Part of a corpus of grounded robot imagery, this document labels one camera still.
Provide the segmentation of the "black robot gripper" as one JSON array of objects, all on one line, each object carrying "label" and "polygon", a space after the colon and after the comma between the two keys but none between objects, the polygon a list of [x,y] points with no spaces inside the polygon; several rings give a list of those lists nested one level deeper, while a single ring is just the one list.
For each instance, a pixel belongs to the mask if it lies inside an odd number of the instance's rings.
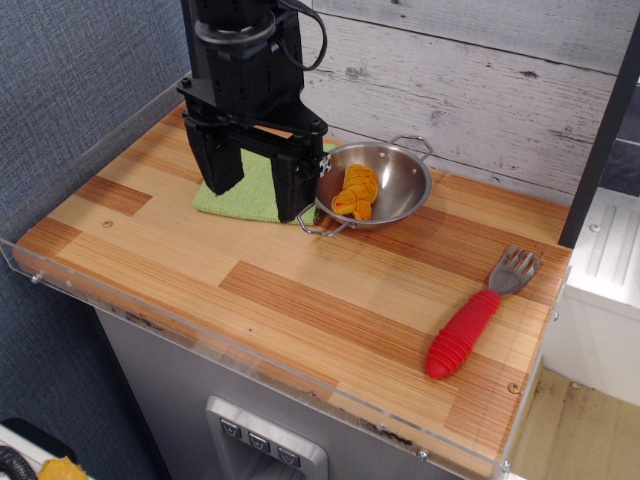
[{"label": "black robot gripper", "polygon": [[178,85],[185,127],[202,177],[216,195],[244,178],[241,150],[272,158],[278,220],[289,223],[315,200],[326,124],[304,106],[306,64],[300,18],[323,20],[301,1],[185,1],[192,74]]}]

